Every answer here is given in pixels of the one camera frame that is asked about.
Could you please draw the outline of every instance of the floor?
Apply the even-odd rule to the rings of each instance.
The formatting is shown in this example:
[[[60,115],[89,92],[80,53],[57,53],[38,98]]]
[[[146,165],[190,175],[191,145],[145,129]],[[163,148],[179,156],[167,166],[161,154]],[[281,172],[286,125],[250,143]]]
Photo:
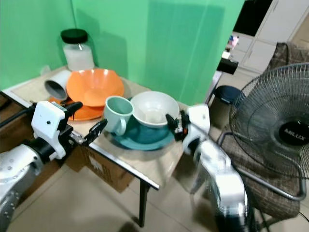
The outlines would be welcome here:
[[[239,79],[237,87],[249,81]],[[219,133],[213,129],[211,137]],[[168,184],[149,191],[141,229],[133,221],[139,211],[137,179],[119,194],[86,167],[76,173],[64,165],[16,209],[8,232],[216,232],[205,190],[188,193],[195,176],[192,159],[183,156]],[[302,202],[301,212],[309,217],[309,198]],[[309,223],[298,216],[277,223],[271,231],[307,232]]]

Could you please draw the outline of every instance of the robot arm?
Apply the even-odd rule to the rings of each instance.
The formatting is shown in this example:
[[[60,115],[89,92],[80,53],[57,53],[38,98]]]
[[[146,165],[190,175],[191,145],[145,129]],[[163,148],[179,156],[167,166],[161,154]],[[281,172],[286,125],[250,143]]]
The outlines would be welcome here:
[[[81,102],[66,108],[48,101],[37,103],[31,122],[35,139],[0,154],[0,232],[7,230],[20,196],[32,185],[44,163],[63,158],[77,144],[88,145],[106,126],[103,120],[85,138],[76,136],[67,122],[81,107]]]
[[[203,167],[211,189],[211,204],[219,231],[255,231],[253,209],[238,172],[228,155],[209,136],[208,106],[191,106],[174,120],[166,115],[169,129],[176,140],[183,141],[186,154],[194,155]]]

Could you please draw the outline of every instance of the light green mug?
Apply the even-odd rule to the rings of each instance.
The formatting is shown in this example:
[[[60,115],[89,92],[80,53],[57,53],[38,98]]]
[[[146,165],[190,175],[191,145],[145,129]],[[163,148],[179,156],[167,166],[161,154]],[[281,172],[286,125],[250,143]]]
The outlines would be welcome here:
[[[126,124],[134,112],[131,102],[120,96],[110,96],[105,101],[104,118],[107,119],[106,131],[123,135]]]

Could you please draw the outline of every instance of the glass jar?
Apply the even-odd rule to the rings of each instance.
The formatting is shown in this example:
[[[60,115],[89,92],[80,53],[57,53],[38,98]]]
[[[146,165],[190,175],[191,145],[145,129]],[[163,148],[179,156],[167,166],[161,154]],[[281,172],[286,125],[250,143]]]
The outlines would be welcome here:
[[[92,51],[86,44],[88,35],[82,29],[68,29],[61,32],[64,42],[63,52],[66,57],[68,68],[71,71],[93,69]]]

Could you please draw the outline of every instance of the mug handle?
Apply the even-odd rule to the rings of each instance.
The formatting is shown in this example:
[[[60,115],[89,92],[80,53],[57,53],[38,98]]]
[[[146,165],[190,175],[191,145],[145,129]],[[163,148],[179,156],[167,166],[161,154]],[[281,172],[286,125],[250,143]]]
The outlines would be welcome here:
[[[118,129],[115,131],[117,135],[123,135],[126,132],[126,121],[121,118]]]

